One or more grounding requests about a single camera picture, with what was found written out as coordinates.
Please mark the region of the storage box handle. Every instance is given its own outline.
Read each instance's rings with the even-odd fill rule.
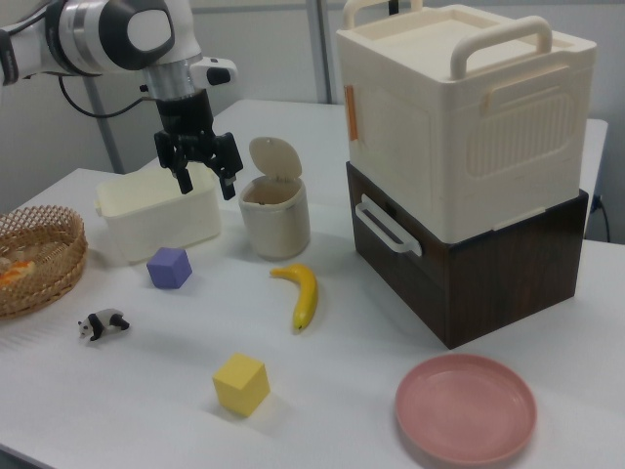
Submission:
[[[507,24],[498,24],[465,37],[456,45],[451,55],[451,79],[461,80],[467,75],[467,60],[478,50],[532,34],[538,35],[538,54],[551,52],[553,33],[549,24],[540,17],[526,17]]]
[[[355,14],[358,10],[388,1],[389,0],[348,0],[348,3],[346,3],[343,8],[343,29],[354,29]],[[413,12],[421,11],[423,8],[423,0],[410,0],[410,8]]]
[[[394,241],[388,234],[386,234],[366,212],[373,215],[378,222],[385,226],[394,236],[401,242]],[[421,244],[417,241],[412,234],[407,232],[401,225],[389,216],[387,212],[382,210],[373,200],[367,195],[362,195],[362,202],[355,207],[355,215],[364,223],[369,230],[371,230],[376,236],[380,238],[387,246],[389,246],[397,254],[403,254],[405,252],[414,252],[417,256],[421,257],[423,250]]]

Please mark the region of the wooden box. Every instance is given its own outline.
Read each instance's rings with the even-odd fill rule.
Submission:
[[[350,163],[348,180],[357,252],[449,349],[575,294],[585,192],[509,227],[445,244]],[[408,244],[362,209],[363,195],[418,241],[420,256],[383,242],[387,236],[398,246]],[[386,236],[375,234],[363,213]]]

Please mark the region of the plastic plate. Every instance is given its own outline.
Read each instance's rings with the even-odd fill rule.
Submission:
[[[482,465],[506,459],[529,441],[536,403],[508,367],[475,355],[448,355],[413,368],[396,393],[407,437],[441,460]]]

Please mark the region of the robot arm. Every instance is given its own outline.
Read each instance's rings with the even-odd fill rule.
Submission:
[[[213,132],[206,89],[233,82],[236,67],[202,57],[187,0],[50,0],[0,28],[0,64],[3,86],[35,73],[142,70],[163,124],[154,136],[161,166],[187,193],[187,162],[200,161],[219,177],[224,198],[234,196],[243,166],[232,134]]]

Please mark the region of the wicker basket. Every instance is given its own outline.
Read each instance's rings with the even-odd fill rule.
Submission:
[[[31,274],[0,285],[0,320],[40,310],[80,280],[87,260],[83,221],[75,211],[58,206],[0,216],[0,258],[5,270],[10,263],[34,263]]]

